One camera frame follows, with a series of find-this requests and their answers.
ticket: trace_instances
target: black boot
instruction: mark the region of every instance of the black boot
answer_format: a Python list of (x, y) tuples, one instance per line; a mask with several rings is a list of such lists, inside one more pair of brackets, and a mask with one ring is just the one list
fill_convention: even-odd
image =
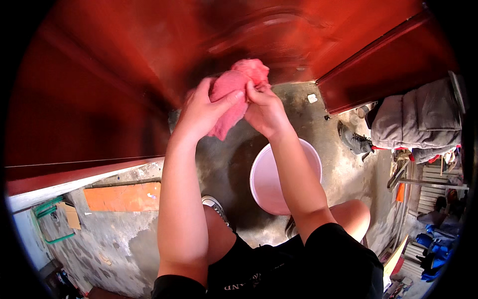
[(349, 147), (350, 150), (358, 155), (362, 153), (374, 152), (372, 150), (372, 141), (365, 136), (360, 136), (355, 132), (352, 132), (347, 126), (341, 125), (338, 130), (338, 135), (342, 139), (342, 143)]

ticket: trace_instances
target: orange board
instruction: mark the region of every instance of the orange board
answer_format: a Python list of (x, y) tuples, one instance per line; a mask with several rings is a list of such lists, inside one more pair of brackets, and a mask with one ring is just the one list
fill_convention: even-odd
[(160, 191), (158, 182), (83, 190), (90, 210), (116, 212), (158, 210)]

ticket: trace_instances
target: shoe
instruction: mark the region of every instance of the shoe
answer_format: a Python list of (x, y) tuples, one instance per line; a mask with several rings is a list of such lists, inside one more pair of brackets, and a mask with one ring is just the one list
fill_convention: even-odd
[(342, 124), (338, 130), (338, 135), (342, 139), (342, 143), (350, 148), (350, 150), (358, 155), (362, 153), (374, 152), (372, 150), (372, 141), (365, 136), (360, 136), (355, 132), (352, 132), (347, 126)]
[(222, 209), (222, 206), (219, 203), (219, 201), (217, 201), (217, 199), (215, 199), (214, 197), (210, 195), (205, 195), (202, 197), (202, 201), (203, 201), (203, 205), (212, 207), (216, 211), (216, 213), (218, 213), (219, 216), (221, 216), (224, 223), (230, 228), (229, 221), (226, 218), (226, 214), (224, 213), (224, 209)]
[(294, 218), (291, 216), (289, 218), (289, 221), (287, 222), (287, 225), (285, 226), (285, 236), (288, 240), (290, 240), (294, 238), (297, 234), (297, 226), (295, 225)]

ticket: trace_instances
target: concrete floor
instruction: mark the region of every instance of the concrete floor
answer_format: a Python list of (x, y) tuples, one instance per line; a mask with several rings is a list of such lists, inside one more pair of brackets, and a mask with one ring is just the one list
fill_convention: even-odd
[[(360, 156), (345, 148), (337, 133), (339, 120), (359, 134), (369, 136), (370, 132), (365, 122), (351, 125), (348, 112), (326, 121), (327, 113), (314, 83), (283, 84), (275, 86), (273, 91), (283, 100), (299, 137), (319, 153), (322, 185), (329, 206), (359, 199), (370, 207), (371, 223), (366, 237), (369, 248), (379, 254), (390, 240), (394, 218), (394, 201), (386, 188), (390, 151), (377, 151), (362, 163)], [(311, 93), (318, 95), (319, 101), (309, 103), (307, 95)], [(201, 192), (220, 201), (231, 224), (252, 247), (286, 241), (284, 229), (288, 217), (264, 212), (255, 203), (249, 188), (252, 162), (267, 143), (241, 120), (229, 131), (225, 142), (205, 137), (196, 152)], [(147, 165), (119, 179), (112, 177), (94, 185), (160, 181), (161, 169), (159, 164)], [(148, 298), (159, 264), (157, 212), (91, 212), (83, 188), (70, 192), (67, 198), (78, 211), (82, 230), (70, 239), (51, 245), (50, 249), (73, 280), (83, 290), (98, 286), (133, 298)], [(52, 237), (71, 231), (62, 211), (58, 212), (58, 218), (59, 223), (49, 217), (42, 220), (44, 231)]]

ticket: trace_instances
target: pink towel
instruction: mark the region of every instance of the pink towel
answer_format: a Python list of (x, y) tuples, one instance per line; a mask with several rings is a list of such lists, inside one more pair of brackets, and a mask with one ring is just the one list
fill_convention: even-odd
[[(255, 86), (266, 85), (270, 87), (267, 79), (268, 73), (269, 68), (263, 65), (259, 59), (239, 60), (231, 67), (230, 71), (217, 78), (209, 99), (211, 102), (215, 102), (235, 90), (242, 90), (246, 94), (246, 85), (250, 80), (254, 82)], [(229, 129), (244, 117), (248, 106), (249, 104), (245, 98), (239, 100), (236, 105), (232, 106), (219, 118), (214, 128), (207, 135), (216, 136), (219, 140), (224, 141)]]

